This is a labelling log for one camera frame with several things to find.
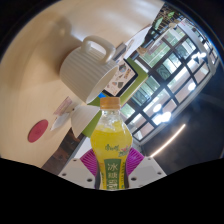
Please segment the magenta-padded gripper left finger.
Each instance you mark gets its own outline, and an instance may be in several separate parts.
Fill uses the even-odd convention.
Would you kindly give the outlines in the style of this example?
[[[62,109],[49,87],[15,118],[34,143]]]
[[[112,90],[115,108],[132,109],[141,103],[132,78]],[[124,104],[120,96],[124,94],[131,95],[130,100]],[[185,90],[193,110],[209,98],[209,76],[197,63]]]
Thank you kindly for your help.
[[[98,162],[92,149],[80,158],[71,159],[59,173],[59,177],[90,189],[96,188],[97,175]]]

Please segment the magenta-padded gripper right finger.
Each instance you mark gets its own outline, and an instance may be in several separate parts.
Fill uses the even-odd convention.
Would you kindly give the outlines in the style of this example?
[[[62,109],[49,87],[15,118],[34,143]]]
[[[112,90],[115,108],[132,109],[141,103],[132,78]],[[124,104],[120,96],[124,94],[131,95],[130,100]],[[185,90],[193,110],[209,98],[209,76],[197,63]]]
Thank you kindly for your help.
[[[143,156],[131,148],[126,160],[126,175],[130,189],[143,187],[166,176],[166,173],[151,157]]]

